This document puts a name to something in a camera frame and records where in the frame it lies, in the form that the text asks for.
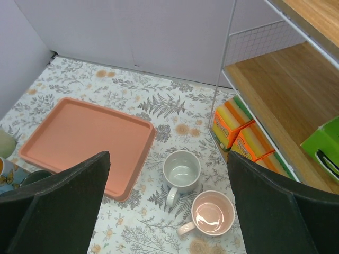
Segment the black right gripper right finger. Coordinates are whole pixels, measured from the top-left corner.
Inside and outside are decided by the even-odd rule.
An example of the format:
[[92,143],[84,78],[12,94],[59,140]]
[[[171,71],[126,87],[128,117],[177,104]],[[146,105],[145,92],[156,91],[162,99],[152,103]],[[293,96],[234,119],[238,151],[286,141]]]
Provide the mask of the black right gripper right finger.
[[338,195],[231,151],[228,175],[247,253],[338,253]]

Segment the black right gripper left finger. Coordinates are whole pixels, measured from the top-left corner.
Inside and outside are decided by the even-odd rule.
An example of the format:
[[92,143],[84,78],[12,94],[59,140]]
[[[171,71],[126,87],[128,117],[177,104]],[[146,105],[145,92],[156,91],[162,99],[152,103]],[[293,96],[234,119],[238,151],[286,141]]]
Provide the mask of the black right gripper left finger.
[[1,194],[1,253],[87,253],[109,170],[103,151]]

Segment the dark green mug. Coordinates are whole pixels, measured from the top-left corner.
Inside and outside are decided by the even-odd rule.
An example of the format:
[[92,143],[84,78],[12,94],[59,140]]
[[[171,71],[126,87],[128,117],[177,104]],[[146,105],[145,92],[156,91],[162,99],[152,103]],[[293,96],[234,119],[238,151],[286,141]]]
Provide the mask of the dark green mug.
[[38,170],[38,171],[32,172],[22,180],[19,186],[20,187],[27,186],[39,180],[45,179],[51,175],[53,175],[53,173],[46,171],[46,170]]

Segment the blue butterfly mug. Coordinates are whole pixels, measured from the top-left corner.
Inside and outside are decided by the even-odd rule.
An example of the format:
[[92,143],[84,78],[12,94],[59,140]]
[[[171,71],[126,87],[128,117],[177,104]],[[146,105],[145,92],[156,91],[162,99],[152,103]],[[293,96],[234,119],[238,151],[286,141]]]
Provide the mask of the blue butterfly mug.
[[0,193],[12,191],[20,187],[30,174],[27,170],[1,157]]

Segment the pink mug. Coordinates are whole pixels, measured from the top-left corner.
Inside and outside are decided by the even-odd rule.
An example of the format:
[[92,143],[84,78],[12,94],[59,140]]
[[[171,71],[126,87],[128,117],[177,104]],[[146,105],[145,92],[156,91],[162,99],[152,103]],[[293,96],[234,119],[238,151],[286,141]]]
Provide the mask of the pink mug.
[[194,229],[210,236],[220,236],[230,230],[235,221],[235,208],[223,193],[207,190],[199,194],[191,207],[192,221],[177,229],[182,236]]

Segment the green ceramic mug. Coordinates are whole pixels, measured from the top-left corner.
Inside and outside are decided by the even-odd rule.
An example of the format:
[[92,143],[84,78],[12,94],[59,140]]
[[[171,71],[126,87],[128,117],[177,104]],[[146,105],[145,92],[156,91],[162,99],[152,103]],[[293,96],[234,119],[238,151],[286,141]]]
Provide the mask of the green ceramic mug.
[[0,130],[0,156],[8,158],[15,150],[16,141],[4,130]]

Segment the blue white gradient mug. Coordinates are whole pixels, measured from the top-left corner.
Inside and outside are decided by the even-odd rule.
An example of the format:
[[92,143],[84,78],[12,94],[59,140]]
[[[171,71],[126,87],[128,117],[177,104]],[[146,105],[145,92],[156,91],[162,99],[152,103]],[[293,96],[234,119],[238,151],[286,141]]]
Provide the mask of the blue white gradient mug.
[[195,190],[200,174],[201,164],[196,155],[185,150],[171,153],[163,164],[163,175],[170,187],[166,205],[173,207],[180,195]]

